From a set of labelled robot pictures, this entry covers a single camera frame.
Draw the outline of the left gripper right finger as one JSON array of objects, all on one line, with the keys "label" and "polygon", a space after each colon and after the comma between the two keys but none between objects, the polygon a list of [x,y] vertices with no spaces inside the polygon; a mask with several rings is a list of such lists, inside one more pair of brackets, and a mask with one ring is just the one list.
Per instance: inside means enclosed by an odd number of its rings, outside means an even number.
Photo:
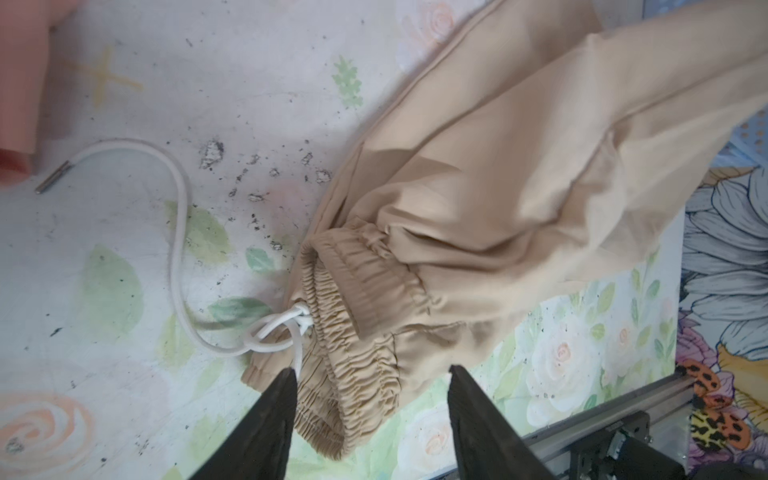
[{"label": "left gripper right finger", "polygon": [[461,479],[552,479],[470,373],[450,367],[447,403]]}]

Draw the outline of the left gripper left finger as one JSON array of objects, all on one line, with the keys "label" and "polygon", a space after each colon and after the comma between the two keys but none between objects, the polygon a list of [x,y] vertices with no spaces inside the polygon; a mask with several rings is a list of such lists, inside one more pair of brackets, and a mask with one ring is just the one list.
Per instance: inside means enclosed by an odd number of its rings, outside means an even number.
[{"label": "left gripper left finger", "polygon": [[297,389],[295,370],[283,369],[191,479],[283,479],[294,431]]}]

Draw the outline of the beige drawstring garment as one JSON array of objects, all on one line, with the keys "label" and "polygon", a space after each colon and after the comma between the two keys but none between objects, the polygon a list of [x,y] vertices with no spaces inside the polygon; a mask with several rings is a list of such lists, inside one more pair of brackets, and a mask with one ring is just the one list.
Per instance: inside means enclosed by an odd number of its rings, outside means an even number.
[{"label": "beige drawstring garment", "polygon": [[538,303],[644,259],[767,100],[767,5],[92,1],[145,91],[51,132],[273,164],[313,315],[297,429],[340,460]]}]

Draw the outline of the pink printed t-shirt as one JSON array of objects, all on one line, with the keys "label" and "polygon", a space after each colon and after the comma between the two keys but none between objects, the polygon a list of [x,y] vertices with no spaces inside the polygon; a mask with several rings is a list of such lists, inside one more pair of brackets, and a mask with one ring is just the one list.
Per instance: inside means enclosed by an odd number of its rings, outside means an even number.
[{"label": "pink printed t-shirt", "polygon": [[32,174],[38,116],[49,61],[51,29],[79,3],[72,0],[1,2],[1,185]]}]

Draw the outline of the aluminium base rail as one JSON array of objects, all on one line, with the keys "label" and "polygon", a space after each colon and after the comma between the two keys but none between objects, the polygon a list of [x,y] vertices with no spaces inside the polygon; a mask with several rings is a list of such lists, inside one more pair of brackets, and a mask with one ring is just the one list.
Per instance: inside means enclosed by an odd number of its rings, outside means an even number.
[{"label": "aluminium base rail", "polygon": [[[511,427],[554,475],[552,479],[569,479],[570,448],[575,442],[633,413],[643,411],[650,416],[647,442],[655,450],[682,464],[688,471],[688,422],[693,397],[692,378],[677,368],[668,377],[538,432],[522,435]],[[446,479],[461,479],[457,464],[443,476]]]}]

